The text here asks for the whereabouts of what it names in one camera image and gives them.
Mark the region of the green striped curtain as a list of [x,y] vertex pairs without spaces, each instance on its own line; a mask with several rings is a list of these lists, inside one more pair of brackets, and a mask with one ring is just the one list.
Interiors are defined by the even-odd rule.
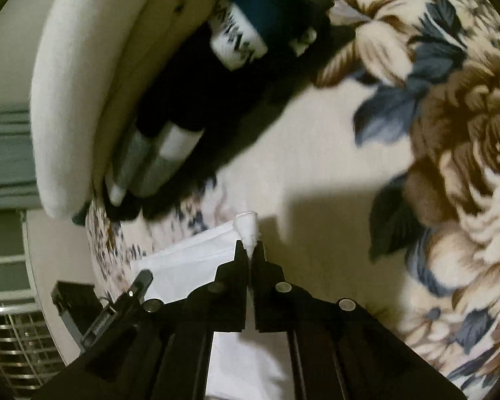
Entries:
[[29,110],[0,107],[0,210],[40,207]]

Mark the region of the black patterned folded garment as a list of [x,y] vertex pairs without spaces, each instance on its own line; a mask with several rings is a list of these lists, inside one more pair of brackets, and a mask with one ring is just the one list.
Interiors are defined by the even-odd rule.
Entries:
[[196,149],[279,94],[302,56],[326,37],[332,0],[217,0],[132,108],[104,176],[112,220],[155,213],[174,197]]

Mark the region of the folded white garment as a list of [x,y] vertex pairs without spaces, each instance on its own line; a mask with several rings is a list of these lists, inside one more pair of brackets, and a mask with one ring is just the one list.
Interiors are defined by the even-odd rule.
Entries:
[[38,193],[53,219],[71,217],[91,194],[98,119],[146,1],[53,1],[30,89]]

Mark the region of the window frame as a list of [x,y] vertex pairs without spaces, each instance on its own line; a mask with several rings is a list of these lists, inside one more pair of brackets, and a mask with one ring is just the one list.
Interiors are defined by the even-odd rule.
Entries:
[[23,214],[0,210],[0,313],[36,304],[28,259]]

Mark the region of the white t-shirt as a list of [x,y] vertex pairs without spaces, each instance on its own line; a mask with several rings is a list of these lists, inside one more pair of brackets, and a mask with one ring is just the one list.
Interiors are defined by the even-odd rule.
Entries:
[[[217,267],[233,260],[237,241],[253,249],[258,237],[257,214],[241,213],[230,222],[132,262],[132,274],[150,270],[153,281],[146,297],[175,302],[212,282]],[[286,334],[255,329],[251,295],[247,297],[245,329],[214,335],[206,398],[295,398]]]

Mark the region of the floral bed blanket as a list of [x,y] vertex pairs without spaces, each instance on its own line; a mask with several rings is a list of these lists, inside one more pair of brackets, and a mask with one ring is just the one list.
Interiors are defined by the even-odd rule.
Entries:
[[227,164],[155,219],[94,205],[95,277],[117,297],[138,260],[255,211],[268,256],[349,296],[469,399],[500,381],[500,7],[333,0],[354,36]]

